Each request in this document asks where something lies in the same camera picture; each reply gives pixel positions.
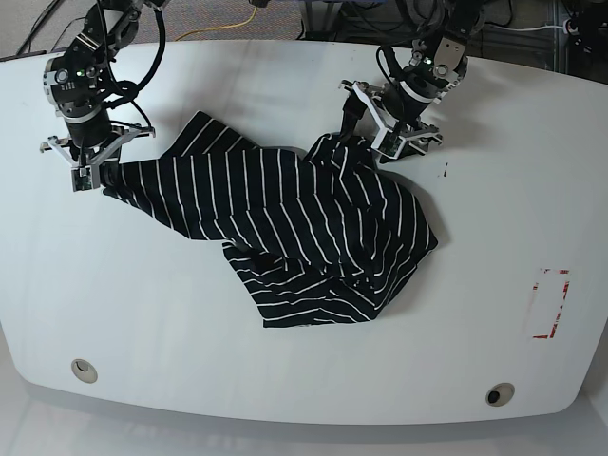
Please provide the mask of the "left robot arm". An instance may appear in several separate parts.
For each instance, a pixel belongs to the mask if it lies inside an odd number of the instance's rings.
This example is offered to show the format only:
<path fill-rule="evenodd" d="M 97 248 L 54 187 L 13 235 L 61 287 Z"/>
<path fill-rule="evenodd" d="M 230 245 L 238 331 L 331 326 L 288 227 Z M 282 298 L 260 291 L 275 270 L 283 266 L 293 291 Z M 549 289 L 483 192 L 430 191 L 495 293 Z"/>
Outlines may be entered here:
<path fill-rule="evenodd" d="M 467 73 L 466 49 L 471 36 L 484 22 L 482 1 L 443 1 L 441 21 L 410 39 L 411 56 L 406 66 L 397 60 L 393 45 L 376 50 L 376 64 L 385 78 L 381 86 L 344 80 L 349 92 L 343 105 L 338 140 L 346 144 L 365 114 L 370 114 L 376 130 L 371 149 L 382 162 L 407 156 L 424 156 L 429 147 L 443 143 L 439 128 L 422 121 L 423 112 L 440 103 L 458 86 Z"/>

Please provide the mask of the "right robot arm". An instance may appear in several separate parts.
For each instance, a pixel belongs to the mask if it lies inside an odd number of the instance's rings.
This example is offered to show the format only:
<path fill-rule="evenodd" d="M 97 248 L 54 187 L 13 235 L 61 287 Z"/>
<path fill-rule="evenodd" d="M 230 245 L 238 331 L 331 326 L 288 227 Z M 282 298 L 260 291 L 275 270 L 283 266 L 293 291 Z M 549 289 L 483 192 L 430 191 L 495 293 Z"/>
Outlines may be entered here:
<path fill-rule="evenodd" d="M 52 136 L 40 150 L 52 150 L 68 163 L 75 192 L 111 183 L 123 145 L 155 135 L 136 98 L 162 61 L 166 5 L 165 1 L 98 1 L 66 51 L 47 61 L 44 92 L 57 117 L 65 122 L 68 136 Z M 157 53 L 140 82 L 119 81 L 111 65 L 137 35 L 145 7 L 154 11 L 159 33 Z"/>

